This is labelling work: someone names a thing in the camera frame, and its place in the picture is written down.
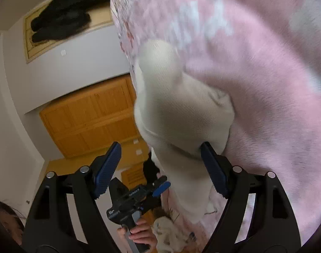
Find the white fabric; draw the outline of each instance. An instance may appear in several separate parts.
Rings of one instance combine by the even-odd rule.
[[[171,182],[180,212],[196,223],[212,187],[199,147],[208,141],[216,153],[224,150],[234,119],[230,98],[188,76],[176,50],[161,40],[143,45],[135,75],[136,125]]]
[[[188,239],[167,217],[156,219],[152,231],[158,241],[156,246],[158,253],[181,252]]]

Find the dark hair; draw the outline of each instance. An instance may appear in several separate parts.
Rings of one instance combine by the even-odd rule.
[[[18,212],[19,214],[21,214],[19,211],[11,208],[8,204],[5,204],[1,201],[0,201],[0,210],[6,211],[8,214],[12,215],[16,219],[16,222],[19,224],[20,229],[22,231],[24,230],[24,225],[23,225],[22,221],[20,220],[19,215],[16,213],[16,212]]]

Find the pink fabric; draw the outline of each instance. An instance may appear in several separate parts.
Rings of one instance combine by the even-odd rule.
[[[225,155],[276,172],[302,243],[321,223],[321,0],[111,0],[132,64],[149,39],[227,92],[236,117]]]

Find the door panel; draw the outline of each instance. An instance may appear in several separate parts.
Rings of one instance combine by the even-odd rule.
[[[70,93],[40,113],[49,134],[66,158],[139,137],[130,75]]]

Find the hand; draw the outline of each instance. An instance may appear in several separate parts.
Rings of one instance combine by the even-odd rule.
[[[130,230],[131,235],[129,236],[129,239],[133,240],[133,242],[137,244],[150,245],[148,253],[152,252],[156,248],[157,238],[153,234],[150,225],[143,218],[140,218],[136,222],[136,225],[136,227]],[[126,230],[124,228],[119,228],[117,229],[117,234],[121,238],[128,252],[131,252],[129,244],[125,239]]]

